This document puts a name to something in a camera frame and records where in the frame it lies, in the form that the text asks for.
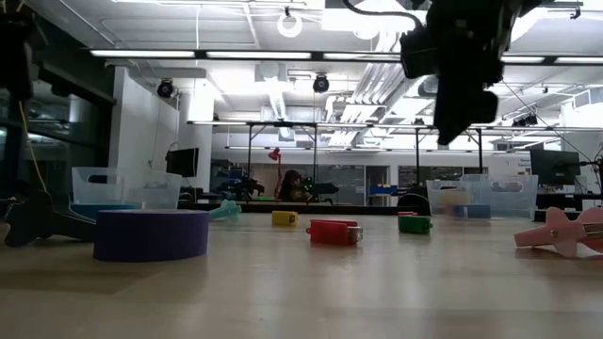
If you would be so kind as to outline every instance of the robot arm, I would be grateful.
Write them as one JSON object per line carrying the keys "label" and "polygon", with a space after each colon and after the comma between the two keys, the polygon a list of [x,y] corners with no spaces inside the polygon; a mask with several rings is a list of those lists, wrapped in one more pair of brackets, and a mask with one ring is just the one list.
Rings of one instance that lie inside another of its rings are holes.
{"label": "robot arm", "polygon": [[[399,15],[407,12],[371,13],[344,5],[363,15]],[[426,0],[411,0],[419,8]],[[517,17],[554,0],[431,0],[427,24],[402,35],[401,63],[410,79],[436,74],[438,93],[433,124],[438,143],[448,145],[472,123],[492,122],[498,98],[487,91],[502,80],[500,60],[511,43]]]}

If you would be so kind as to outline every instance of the green block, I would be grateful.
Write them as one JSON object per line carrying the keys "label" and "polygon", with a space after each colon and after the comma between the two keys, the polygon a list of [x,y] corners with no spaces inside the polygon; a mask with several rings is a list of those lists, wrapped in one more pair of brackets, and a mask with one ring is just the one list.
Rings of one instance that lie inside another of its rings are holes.
{"label": "green block", "polygon": [[427,217],[417,216],[399,216],[398,229],[401,233],[407,234],[429,234],[433,227]]}

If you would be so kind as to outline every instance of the yellow block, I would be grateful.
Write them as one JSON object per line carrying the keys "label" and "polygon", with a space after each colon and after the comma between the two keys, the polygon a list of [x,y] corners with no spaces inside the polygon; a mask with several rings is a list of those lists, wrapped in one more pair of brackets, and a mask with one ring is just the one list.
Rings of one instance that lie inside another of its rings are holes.
{"label": "yellow block", "polygon": [[272,226],[296,227],[297,225],[297,212],[272,211]]}

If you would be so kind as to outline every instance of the table surface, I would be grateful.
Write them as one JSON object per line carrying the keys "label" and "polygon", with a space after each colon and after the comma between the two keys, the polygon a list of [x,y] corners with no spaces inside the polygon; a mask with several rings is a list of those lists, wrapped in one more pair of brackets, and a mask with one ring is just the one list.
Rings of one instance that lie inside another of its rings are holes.
{"label": "table surface", "polygon": [[98,262],[91,244],[61,237],[0,245],[0,337],[603,335],[603,261],[517,250],[530,222],[434,218],[425,236],[354,216],[365,239],[333,248],[310,244],[310,216],[296,229],[241,217],[212,224],[206,256],[176,262]]}

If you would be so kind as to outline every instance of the pink toy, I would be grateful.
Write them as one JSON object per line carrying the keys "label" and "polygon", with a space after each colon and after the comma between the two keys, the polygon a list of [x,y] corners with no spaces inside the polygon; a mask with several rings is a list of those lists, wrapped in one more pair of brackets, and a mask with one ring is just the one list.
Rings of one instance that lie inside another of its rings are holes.
{"label": "pink toy", "polygon": [[578,242],[603,253],[603,208],[593,207],[570,221],[555,207],[546,210],[546,225],[515,235],[517,247],[552,245],[564,257],[574,257]]}

